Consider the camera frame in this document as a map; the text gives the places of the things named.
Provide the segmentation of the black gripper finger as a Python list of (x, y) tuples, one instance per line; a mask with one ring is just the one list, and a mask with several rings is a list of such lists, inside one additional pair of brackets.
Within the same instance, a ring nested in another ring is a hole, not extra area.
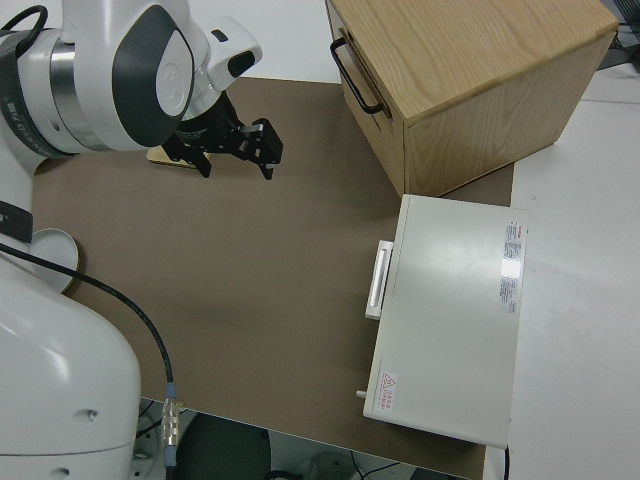
[(210, 177), (211, 163), (206, 155), (198, 148), (185, 144), (176, 135), (172, 135), (165, 141), (165, 153), (171, 161), (184, 161), (195, 167), (202, 177)]
[(232, 144), (234, 156), (257, 165), (265, 180), (272, 179), (281, 163), (283, 142), (268, 119), (237, 127), (232, 131)]

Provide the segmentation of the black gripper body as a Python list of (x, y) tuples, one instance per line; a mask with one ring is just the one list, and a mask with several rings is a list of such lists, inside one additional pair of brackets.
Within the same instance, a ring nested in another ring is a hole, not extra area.
[(240, 153), (241, 136), (236, 134), (240, 127), (241, 121), (231, 100), (227, 94), (221, 94), (204, 113), (182, 119), (175, 137), (184, 147), (178, 147), (178, 143), (174, 142), (174, 153), (183, 154), (187, 145), (207, 153)]

